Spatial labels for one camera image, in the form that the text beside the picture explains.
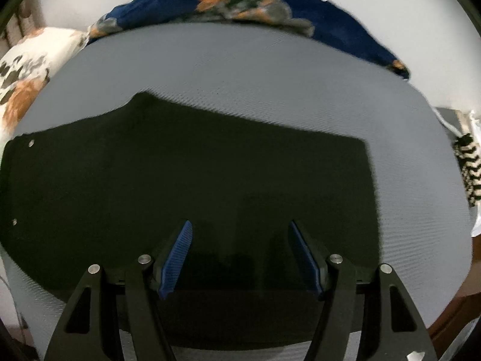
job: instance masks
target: metal pin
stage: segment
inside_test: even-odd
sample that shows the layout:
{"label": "metal pin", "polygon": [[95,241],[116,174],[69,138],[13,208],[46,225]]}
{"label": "metal pin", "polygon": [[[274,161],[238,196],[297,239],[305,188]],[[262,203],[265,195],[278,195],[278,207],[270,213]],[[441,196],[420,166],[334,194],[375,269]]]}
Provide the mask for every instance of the metal pin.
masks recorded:
{"label": "metal pin", "polygon": [[339,254],[332,254],[332,255],[329,257],[329,260],[330,260],[332,263],[336,263],[336,264],[340,264],[340,263],[342,263],[342,261],[343,261],[342,257],[341,257]]}
{"label": "metal pin", "polygon": [[149,263],[152,260],[152,258],[151,258],[150,255],[144,254],[144,255],[141,255],[139,257],[139,259],[137,259],[137,260],[141,265],[146,265],[147,263]]}
{"label": "metal pin", "polygon": [[381,271],[386,274],[391,274],[393,272],[393,268],[386,263],[381,265]]}
{"label": "metal pin", "polygon": [[89,272],[90,274],[96,274],[96,273],[99,272],[99,270],[100,270],[100,266],[97,265],[97,264],[91,265],[91,266],[88,268],[88,272]]}

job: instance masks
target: white wall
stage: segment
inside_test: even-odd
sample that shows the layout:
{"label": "white wall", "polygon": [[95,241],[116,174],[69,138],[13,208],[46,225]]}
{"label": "white wall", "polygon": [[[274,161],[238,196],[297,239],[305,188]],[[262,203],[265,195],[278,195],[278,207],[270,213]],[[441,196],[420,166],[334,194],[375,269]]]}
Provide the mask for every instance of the white wall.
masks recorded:
{"label": "white wall", "polygon": [[[47,25],[79,30],[128,1],[40,0]],[[481,112],[481,42],[456,0],[332,1],[407,64],[432,105]]]}

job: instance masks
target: ribbed blue pad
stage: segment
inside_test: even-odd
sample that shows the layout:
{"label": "ribbed blue pad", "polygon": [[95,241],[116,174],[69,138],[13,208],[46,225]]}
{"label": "ribbed blue pad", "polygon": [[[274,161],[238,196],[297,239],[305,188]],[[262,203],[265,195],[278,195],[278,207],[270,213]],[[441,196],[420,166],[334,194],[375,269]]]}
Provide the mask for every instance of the ribbed blue pad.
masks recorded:
{"label": "ribbed blue pad", "polygon": [[294,221],[290,223],[288,239],[307,290],[314,292],[317,297],[321,296],[323,290],[320,284],[319,267]]}
{"label": "ribbed blue pad", "polygon": [[162,283],[158,293],[164,300],[169,293],[174,291],[185,257],[192,243],[192,236],[192,224],[190,221],[186,221],[165,261],[164,267],[162,267]]}

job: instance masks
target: black fabric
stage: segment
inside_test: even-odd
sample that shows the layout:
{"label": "black fabric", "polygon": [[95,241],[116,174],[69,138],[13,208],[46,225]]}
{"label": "black fabric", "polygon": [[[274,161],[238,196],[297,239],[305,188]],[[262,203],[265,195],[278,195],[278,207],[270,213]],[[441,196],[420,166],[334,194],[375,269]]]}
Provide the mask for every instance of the black fabric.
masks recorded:
{"label": "black fabric", "polygon": [[[148,93],[104,115],[15,138],[4,152],[0,190],[0,242],[25,273],[63,300],[89,265],[116,267],[151,253],[180,219],[189,219],[194,239],[179,292],[160,308],[167,329],[179,335],[195,335],[192,327],[203,324],[182,313],[191,310],[186,295],[200,290],[260,292],[250,293],[247,309],[263,291],[291,292],[289,317],[305,323],[312,315],[307,331],[315,329],[320,310],[306,306],[287,243],[293,218],[359,265],[360,279],[369,279],[379,259],[374,187],[361,140],[198,110]],[[202,308],[202,297],[190,299]],[[199,319],[216,308],[212,300],[204,300]]]}

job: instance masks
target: gray surface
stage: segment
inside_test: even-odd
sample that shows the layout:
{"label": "gray surface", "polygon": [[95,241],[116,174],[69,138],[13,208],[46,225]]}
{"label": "gray surface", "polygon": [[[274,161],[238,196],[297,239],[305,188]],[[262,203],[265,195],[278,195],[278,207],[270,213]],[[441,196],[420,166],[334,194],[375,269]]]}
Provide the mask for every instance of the gray surface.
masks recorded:
{"label": "gray surface", "polygon": [[[427,326],[466,277],[470,221],[449,139],[422,95],[394,74],[269,28],[152,26],[80,52],[40,93],[16,134],[107,112],[146,89],[198,108],[365,140],[382,260],[395,268]],[[38,296],[16,265],[7,273],[19,278],[12,288],[27,322],[39,325],[38,316],[47,316],[32,329],[45,349],[57,301]]]}

